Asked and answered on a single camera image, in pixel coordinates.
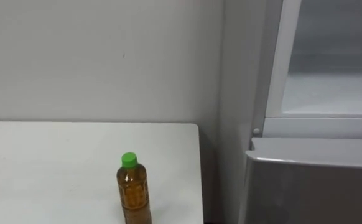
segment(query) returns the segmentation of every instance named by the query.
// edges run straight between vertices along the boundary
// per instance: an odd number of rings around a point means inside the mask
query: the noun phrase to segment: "refrigerator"
[[[362,223],[362,0],[225,1],[225,223]]]

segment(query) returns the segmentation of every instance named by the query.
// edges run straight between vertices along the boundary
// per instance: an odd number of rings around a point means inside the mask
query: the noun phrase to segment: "white table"
[[[0,122],[0,224],[124,223],[128,151],[147,168],[153,223],[203,223],[194,124]]]

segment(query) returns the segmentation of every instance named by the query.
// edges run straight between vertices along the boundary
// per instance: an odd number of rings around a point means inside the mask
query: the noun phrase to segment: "white wall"
[[[222,0],[0,0],[0,120],[197,123],[215,144]]]

